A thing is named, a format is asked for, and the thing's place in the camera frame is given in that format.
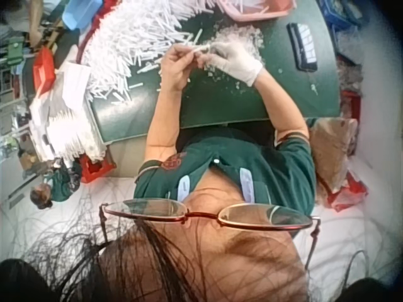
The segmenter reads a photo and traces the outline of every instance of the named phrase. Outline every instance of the red logo patch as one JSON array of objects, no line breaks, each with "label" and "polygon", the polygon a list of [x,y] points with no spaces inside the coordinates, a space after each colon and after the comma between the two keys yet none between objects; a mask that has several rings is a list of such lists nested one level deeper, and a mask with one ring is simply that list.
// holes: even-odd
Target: red logo patch
[{"label": "red logo patch", "polygon": [[165,170],[175,170],[182,164],[182,157],[185,157],[186,152],[174,154],[161,164]]}]

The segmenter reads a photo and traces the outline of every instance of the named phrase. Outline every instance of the green cloth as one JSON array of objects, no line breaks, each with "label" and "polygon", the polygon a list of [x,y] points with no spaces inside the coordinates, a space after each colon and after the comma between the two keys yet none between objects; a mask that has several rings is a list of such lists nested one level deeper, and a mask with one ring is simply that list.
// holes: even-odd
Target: green cloth
[{"label": "green cloth", "polygon": [[[79,176],[79,180],[81,179],[81,166],[73,162],[72,170]],[[45,176],[45,181],[52,181],[52,201],[66,201],[70,198],[70,196],[74,193],[70,189],[70,174],[67,167],[62,164],[59,169],[57,169],[53,174]]]},{"label": "green cloth", "polygon": [[[134,198],[178,200],[178,186],[184,176],[189,177],[192,192],[204,172],[215,166],[241,189],[247,202],[254,197],[255,203],[276,204],[310,215],[315,203],[315,168],[309,145],[301,138],[290,137],[277,149],[262,147],[242,134],[219,129],[214,136],[192,140],[183,152],[163,163],[146,162],[140,168]],[[248,171],[253,197],[248,196],[251,190],[245,186]]]}]

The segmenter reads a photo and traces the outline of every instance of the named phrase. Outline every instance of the white glove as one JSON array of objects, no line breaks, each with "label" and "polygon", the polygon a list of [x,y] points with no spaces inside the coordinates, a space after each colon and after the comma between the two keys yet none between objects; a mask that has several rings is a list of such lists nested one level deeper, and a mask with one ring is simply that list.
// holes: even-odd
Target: white glove
[{"label": "white glove", "polygon": [[263,68],[262,63],[249,55],[239,42],[212,43],[211,52],[202,55],[201,59],[207,64],[216,66],[216,68],[230,76],[245,82],[249,87],[253,85]]}]

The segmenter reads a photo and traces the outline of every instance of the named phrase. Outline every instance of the woman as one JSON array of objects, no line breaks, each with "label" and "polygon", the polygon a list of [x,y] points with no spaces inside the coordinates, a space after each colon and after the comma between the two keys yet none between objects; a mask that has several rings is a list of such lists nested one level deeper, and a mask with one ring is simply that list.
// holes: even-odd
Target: woman
[{"label": "woman", "polygon": [[[235,204],[271,203],[309,215],[314,206],[315,174],[309,134],[300,111],[261,63],[240,45],[217,43],[212,50],[215,53],[195,55],[190,47],[174,45],[162,60],[161,93],[134,197],[174,199],[190,212],[217,214]],[[177,154],[181,93],[193,66],[202,68],[205,64],[255,86],[277,130],[281,142],[277,149],[257,146],[241,133],[229,129],[222,133],[219,129],[192,139]],[[60,254],[34,261],[35,270],[47,272],[51,291],[42,291],[48,300],[309,299],[304,265],[288,232],[245,232],[197,216],[184,223],[135,223],[136,227],[123,236],[115,234],[118,239],[107,247],[91,244],[94,238],[87,240],[81,250],[86,251],[86,257],[64,272],[57,270],[63,259]],[[33,255],[41,255],[38,251],[43,246],[34,247]],[[69,250],[64,243],[58,248]],[[2,271],[3,267],[0,265],[0,276],[8,272],[7,268]],[[18,262],[14,267],[15,276],[33,275],[25,273],[31,269]],[[57,275],[64,276],[61,282]],[[4,285],[0,293],[11,285]],[[16,301],[17,294],[24,292],[13,293],[8,297]]]},{"label": "woman", "polygon": [[66,201],[80,188],[81,166],[71,160],[57,160],[57,166],[44,176],[44,182],[31,188],[32,203],[43,210],[53,206],[52,201]]}]

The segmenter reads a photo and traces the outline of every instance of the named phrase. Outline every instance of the pile of white sticks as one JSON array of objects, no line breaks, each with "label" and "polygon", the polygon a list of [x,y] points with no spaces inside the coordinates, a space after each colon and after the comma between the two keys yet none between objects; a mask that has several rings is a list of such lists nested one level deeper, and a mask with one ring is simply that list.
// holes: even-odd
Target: pile of white sticks
[{"label": "pile of white sticks", "polygon": [[216,0],[122,0],[101,20],[90,39],[82,64],[91,68],[86,97],[106,99],[113,95],[120,102],[130,100],[130,66],[137,73],[159,69],[161,57],[174,43],[197,45],[202,29],[194,36],[181,31],[181,21],[200,13],[213,13]]}]

